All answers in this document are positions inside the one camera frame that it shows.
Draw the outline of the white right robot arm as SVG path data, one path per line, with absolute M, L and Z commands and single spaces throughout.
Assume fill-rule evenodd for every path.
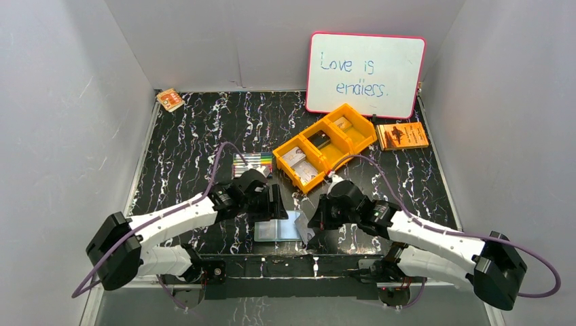
M 506 311 L 520 294 L 527 266 L 508 238 L 498 232 L 477 239 L 419 220 L 397 204 L 369 198 L 344 180 L 331 184 L 320 196 L 308 227 L 335 230 L 347 223 L 397 245 L 382 263 L 383 274 L 391 281 L 418 276 L 451 283 Z

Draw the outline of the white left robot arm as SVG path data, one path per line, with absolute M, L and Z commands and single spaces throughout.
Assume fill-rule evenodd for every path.
M 269 183 L 260 169 L 210 183 L 203 193 L 160 211 L 131 217 L 113 213 L 89 242 L 86 254 L 107 291 L 138 276 L 173 275 L 194 283 L 215 277 L 216 263 L 202 259 L 190 244 L 165 247 L 163 242 L 239 215 L 249 223 L 288 218 L 280 186 Z

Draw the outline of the orange plastic bin tray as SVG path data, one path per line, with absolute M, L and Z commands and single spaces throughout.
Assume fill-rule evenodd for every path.
M 376 140 L 374 125 L 343 104 L 274 149 L 273 155 L 277 168 L 307 194 Z

